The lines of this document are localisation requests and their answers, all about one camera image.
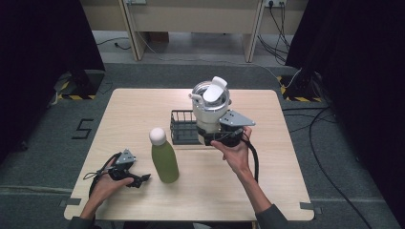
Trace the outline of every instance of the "cable on floor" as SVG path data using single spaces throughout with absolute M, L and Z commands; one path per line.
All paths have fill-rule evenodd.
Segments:
M 123 48 L 123 47 L 121 47 L 117 42 L 114 43 L 114 45 L 115 45 L 117 48 L 120 48 L 120 49 L 122 49 L 122 50 L 129 50 L 129 49 L 131 49 L 131 47 Z
M 354 204 L 346 197 L 346 195 L 336 186 L 336 184 L 332 181 L 332 179 L 330 178 L 330 176 L 327 174 L 327 172 L 325 171 L 324 167 L 322 166 L 318 155 L 316 154 L 315 148 L 313 146 L 313 142 L 312 142 L 312 127 L 313 124 L 316 122 L 316 120 L 318 119 L 318 117 L 324 112 L 326 111 L 328 108 L 323 109 L 321 112 L 319 112 L 316 117 L 312 120 L 312 122 L 309 125 L 309 144 L 310 144 L 310 148 L 312 150 L 313 156 L 315 157 L 316 163 L 318 164 L 319 168 L 321 169 L 322 173 L 325 175 L 325 177 L 327 178 L 327 180 L 330 182 L 330 184 L 334 187 L 334 189 L 346 200 L 346 202 L 352 207 L 352 209 L 357 213 L 357 215 L 359 217 L 361 217 L 361 219 L 364 221 L 364 223 L 367 225 L 368 228 L 372 228 L 371 225 L 367 222 L 367 220 L 364 218 L 364 216 L 360 213 L 360 211 L 354 206 Z
M 265 42 L 265 40 L 263 39 L 262 35 L 258 35 L 257 38 L 259 39 L 260 43 L 262 44 L 262 46 L 265 48 L 265 50 L 269 53 L 271 53 L 272 55 L 274 55 L 274 57 L 277 59 L 280 59 L 283 62 L 286 62 L 286 59 L 281 56 L 278 52 L 282 52 L 287 54 L 287 52 L 284 51 L 279 51 L 276 48 L 271 47 L 270 45 L 268 45 L 268 43 Z
M 330 121 L 330 120 L 327 120 L 327 119 L 326 119 L 326 117 L 329 117 L 329 116 L 332 116 L 332 115 L 333 115 L 333 114 L 329 114 L 329 115 L 326 115 L 326 116 L 323 116 L 323 117 L 319 117 L 319 119 L 316 120 L 316 121 L 321 121 L 321 120 L 322 120 L 322 121 L 326 121 L 326 122 L 329 122 L 329 123 L 337 123 L 337 122 Z M 306 129 L 307 127 L 310 127 L 310 124 L 307 125 L 307 126 L 300 127 L 300 128 L 298 128 L 298 129 L 295 129 L 295 130 L 293 130 L 293 131 L 289 131 L 289 133 L 292 134 L 292 133 L 294 133 L 294 132 L 304 130 L 304 129 Z
M 116 37 L 116 38 L 108 39 L 108 40 L 105 40 L 105 41 L 103 41 L 103 42 L 96 43 L 96 44 L 97 44 L 97 45 L 102 45 L 102 44 L 107 43 L 107 42 L 109 42 L 109 41 L 121 40 L 121 39 L 129 39 L 129 38 L 128 38 L 128 37 Z
M 313 107 L 313 108 L 285 108 L 282 109 L 283 112 L 285 111 L 301 111 L 301 110 L 322 110 L 328 107 Z
M 305 116 L 305 117 L 315 117 L 315 115 L 309 115 L 309 114 L 284 114 L 284 116 Z M 319 117 L 319 121 L 326 121 L 326 122 L 329 122 L 329 123 L 338 123 L 337 121 L 331 121 L 331 120 L 328 120 L 328 119 L 326 119 L 326 117 L 329 117 L 329 116 L 334 116 L 334 114 L 328 114 L 328 115 L 326 115 L 326 116 L 323 116 L 323 117 Z

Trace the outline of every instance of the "white bottle cap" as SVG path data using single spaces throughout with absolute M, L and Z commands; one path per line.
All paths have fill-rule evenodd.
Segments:
M 208 89 L 203 93 L 202 97 L 207 102 L 215 102 L 223 94 L 226 87 L 226 81 L 218 76 L 214 76 Z
M 151 139 L 153 145 L 160 146 L 166 142 L 166 132 L 162 128 L 154 128 L 149 133 L 149 138 Z

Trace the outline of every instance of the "forearm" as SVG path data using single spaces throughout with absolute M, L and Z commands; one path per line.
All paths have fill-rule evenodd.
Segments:
M 83 211 L 80 214 L 80 217 L 82 219 L 93 219 L 94 216 L 96 215 L 96 210 L 97 208 L 101 205 L 102 202 L 89 199 L 86 203 L 86 205 L 83 208 Z
M 237 174 L 239 181 L 245 188 L 246 194 L 252 204 L 256 214 L 264 212 L 271 207 L 271 202 L 266 197 L 259 184 L 254 179 L 250 170 L 245 170 Z

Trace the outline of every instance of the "hazard tape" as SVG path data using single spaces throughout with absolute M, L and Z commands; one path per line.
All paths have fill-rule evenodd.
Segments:
M 289 93 L 288 88 L 285 88 L 286 85 L 282 83 L 282 76 L 277 77 L 279 83 L 282 85 L 280 87 L 281 94 L 283 96 L 283 99 L 287 101 L 298 101 L 298 102 L 321 102 L 320 97 L 314 97 L 314 96 L 291 96 Z
M 95 99 L 95 95 L 76 95 L 76 94 L 60 94 L 59 99 L 71 99 L 71 100 L 82 100 L 82 99 Z

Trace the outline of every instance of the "black curtain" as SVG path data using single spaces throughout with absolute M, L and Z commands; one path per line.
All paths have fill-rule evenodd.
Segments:
M 322 74 L 348 140 L 401 227 L 405 227 L 404 11 L 404 1 L 398 0 L 309 0 L 287 59 L 287 65 L 309 66 Z
M 103 70 L 78 0 L 0 2 L 0 162 L 29 134 L 65 72 Z

